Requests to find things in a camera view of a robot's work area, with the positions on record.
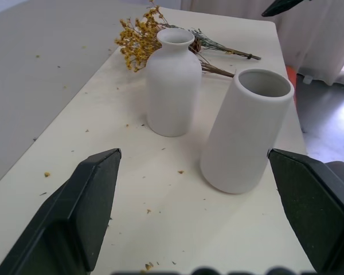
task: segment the black object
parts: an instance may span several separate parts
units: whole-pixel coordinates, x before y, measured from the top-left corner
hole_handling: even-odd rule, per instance
[[[88,157],[37,211],[0,275],[89,274],[110,220],[120,149]]]
[[[153,275],[179,275],[178,273],[173,272],[152,272]],[[302,275],[315,275],[316,273],[302,273]],[[134,273],[134,272],[119,272],[119,273],[113,273],[113,275],[140,275],[140,273]],[[195,270],[192,275],[220,275],[218,272],[216,272],[214,269],[210,268],[201,268]],[[228,275],[253,275],[249,272],[231,272],[228,273]],[[295,275],[294,272],[286,269],[286,268],[273,268],[268,271],[267,275]]]
[[[322,162],[273,149],[286,216],[317,272],[344,272],[344,183]]]
[[[270,17],[287,10],[301,3],[303,0],[275,0],[262,14],[262,17]]]

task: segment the vase opening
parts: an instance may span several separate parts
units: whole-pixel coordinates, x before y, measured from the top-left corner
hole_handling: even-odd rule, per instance
[[[292,92],[283,76],[264,69],[246,70],[239,74],[240,84],[252,93],[265,97],[283,97]]]
[[[189,46],[195,39],[195,36],[182,29],[164,29],[157,34],[158,41],[162,46]]]

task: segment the yellow dried flower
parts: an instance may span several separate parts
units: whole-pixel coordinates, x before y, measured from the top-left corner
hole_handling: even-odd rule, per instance
[[[154,15],[157,14],[163,23],[168,24],[159,11],[159,6],[155,6],[153,0],[150,2],[153,7],[144,14],[145,22],[136,18],[134,27],[130,18],[126,21],[121,19],[120,23],[124,30],[120,37],[115,39],[115,43],[122,47],[120,51],[124,55],[126,67],[134,72],[144,68],[150,55],[162,46],[157,40],[157,33],[163,27],[154,19]]]

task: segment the white curtain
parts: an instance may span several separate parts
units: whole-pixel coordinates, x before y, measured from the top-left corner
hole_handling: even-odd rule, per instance
[[[181,9],[276,24],[284,61],[303,75],[344,83],[344,0],[305,0],[264,18],[273,0],[182,0]]]

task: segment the orange object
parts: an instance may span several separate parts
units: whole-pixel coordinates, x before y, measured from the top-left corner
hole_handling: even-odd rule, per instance
[[[297,82],[297,73],[296,71],[290,67],[290,66],[286,66],[287,69],[287,75],[289,78],[289,81],[292,82],[292,85],[294,87],[294,103],[297,105],[297,98],[296,98],[296,82]]]

